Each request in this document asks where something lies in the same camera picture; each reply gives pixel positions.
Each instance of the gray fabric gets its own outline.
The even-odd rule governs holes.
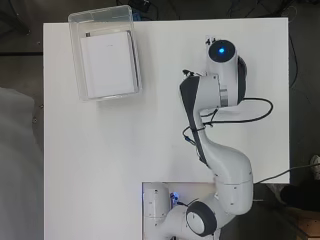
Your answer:
[[[32,98],[0,88],[0,239],[43,239],[43,156]]]

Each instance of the clear plastic container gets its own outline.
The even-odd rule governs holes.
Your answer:
[[[132,94],[139,93],[142,89],[138,51],[135,41],[132,10],[129,6],[118,6],[104,9],[91,10],[80,13],[73,13],[68,17],[74,67],[76,72],[76,79],[78,85],[79,97],[83,101],[88,100],[103,100],[108,98],[125,97]],[[132,51],[132,63],[134,65],[132,79],[135,81],[137,87],[134,91],[108,96],[89,96],[88,87],[85,74],[84,59],[81,47],[81,39],[90,36],[106,35],[118,32],[127,32],[131,37]]]

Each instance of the black cable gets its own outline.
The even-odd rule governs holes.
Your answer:
[[[187,142],[189,142],[191,145],[195,146],[196,143],[195,141],[193,141],[189,136],[186,135],[186,131],[190,129],[190,126],[186,127],[183,131],[182,131],[182,135],[184,137],[184,140],[186,140]]]
[[[211,113],[208,113],[208,114],[205,114],[205,115],[200,115],[200,117],[210,117],[210,116],[213,116],[212,118],[211,118],[211,121],[212,121],[212,119],[214,118],[214,116],[217,114],[217,112],[218,112],[218,108],[217,109],[215,109],[213,112],[211,112]]]
[[[120,2],[120,0],[116,0],[116,4],[117,6],[124,5],[122,2]]]
[[[156,9],[156,11],[157,11],[157,20],[159,20],[159,8],[152,2],[150,2],[150,4]]]
[[[178,11],[177,11],[177,8],[176,8],[175,5],[173,4],[172,0],[168,0],[168,2],[169,2],[169,4],[170,4],[172,10],[174,11],[174,13],[176,14],[176,16],[177,16],[178,19],[180,20],[180,15],[179,15],[179,13],[178,13]]]
[[[275,175],[275,176],[269,177],[269,178],[265,178],[265,179],[263,179],[263,180],[261,180],[261,181],[259,181],[259,182],[256,182],[255,184],[259,184],[259,183],[262,183],[262,182],[265,182],[265,181],[268,181],[268,180],[271,180],[271,179],[280,177],[280,176],[282,176],[283,174],[286,174],[286,173],[288,173],[288,172],[290,172],[290,171],[292,171],[292,170],[302,169],[302,168],[309,168],[309,167],[315,167],[315,166],[319,166],[319,165],[320,165],[320,163],[315,163],[315,164],[309,164],[309,165],[300,166],[300,167],[292,167],[292,168],[290,168],[290,169],[288,169],[288,170],[286,170],[286,171],[284,171],[284,172],[282,172],[282,173],[279,173],[278,175]]]
[[[195,201],[199,200],[199,198],[195,198],[193,199],[191,202],[189,202],[188,204],[185,204],[183,202],[177,202],[178,205],[182,205],[182,206],[186,206],[186,207],[189,207],[192,203],[194,203]]]
[[[260,116],[260,117],[256,117],[256,118],[251,118],[251,119],[244,119],[244,120],[228,120],[228,121],[209,121],[209,122],[204,122],[203,125],[212,125],[212,124],[220,124],[220,123],[249,123],[249,122],[256,122],[256,121],[259,121],[259,120],[262,120],[264,118],[266,118],[267,116],[269,116],[273,110],[273,104],[271,101],[269,101],[268,99],[264,99],[264,98],[244,98],[243,100],[245,101],[263,101],[263,102],[266,102],[266,103],[269,103],[270,105],[270,109],[269,111]]]
[[[294,49],[292,37],[291,37],[290,34],[289,34],[289,39],[290,39],[290,44],[291,44],[291,47],[292,47],[292,52],[293,52],[293,56],[294,56],[294,61],[295,61],[295,64],[296,64],[296,74],[295,74],[295,76],[294,76],[294,79],[293,79],[292,83],[291,83],[290,86],[289,86],[289,88],[292,88],[293,85],[296,83],[297,78],[298,78],[299,65],[298,65],[298,59],[297,59],[297,55],[296,55],[296,50]]]
[[[267,116],[269,116],[271,114],[271,112],[273,111],[273,104],[271,101],[269,101],[268,99],[264,99],[264,98],[244,98],[243,99],[244,101],[263,101],[263,102],[267,102],[269,103],[270,105],[270,109],[269,111],[266,113],[266,114],[263,114],[262,116],[260,117],[256,117],[256,118],[251,118],[251,119],[244,119],[244,120],[227,120],[227,121],[213,121],[213,118],[215,117],[215,115],[217,114],[218,112],[218,109],[215,109],[212,113],[209,113],[207,115],[203,115],[203,117],[209,117],[210,115],[212,115],[211,117],[211,120],[209,122],[204,122],[203,125],[204,127],[201,128],[201,129],[197,129],[196,131],[200,131],[200,130],[203,130],[205,129],[205,127],[207,125],[211,126],[213,124],[216,124],[216,123],[249,123],[249,122],[256,122],[256,121],[259,121],[259,120],[262,120],[264,118],[266,118]],[[184,139],[189,142],[191,145],[193,146],[196,146],[196,142],[191,139],[188,135],[186,135],[186,131],[190,129],[190,126],[186,127],[183,131],[182,131],[182,135],[184,137]]]
[[[141,18],[141,19],[147,19],[147,20],[149,20],[149,21],[153,21],[151,18],[145,17],[145,16],[141,16],[140,18]]]

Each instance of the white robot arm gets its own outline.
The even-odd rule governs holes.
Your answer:
[[[240,151],[209,140],[200,112],[239,104],[245,95],[246,66],[234,45],[225,40],[212,43],[208,62],[207,76],[191,76],[180,85],[182,101],[200,160],[212,170],[223,209],[244,214],[253,197],[250,161]]]
[[[167,190],[161,185],[148,185],[144,189],[146,239],[162,240],[172,236],[189,240],[212,239],[216,230],[235,215],[250,210],[253,177],[249,159],[236,149],[209,140],[200,116],[204,109],[238,105],[245,95],[245,78],[246,65],[238,57],[235,46],[219,40],[213,41],[208,48],[207,75],[189,76],[181,83],[181,97],[200,161],[213,173],[218,198],[210,194],[188,207],[177,206],[170,210],[170,205],[159,207],[169,201]]]

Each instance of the white table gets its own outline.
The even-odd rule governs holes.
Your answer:
[[[211,182],[184,141],[181,71],[202,71],[206,35],[230,40],[248,67],[247,97],[274,103],[268,118],[208,128],[211,139],[251,160],[254,180],[289,167],[288,23],[244,19],[135,23],[143,93],[81,103],[67,23],[44,25],[45,239],[141,235],[141,184]],[[217,119],[267,111],[264,103],[221,110]],[[288,175],[271,182],[287,183]]]

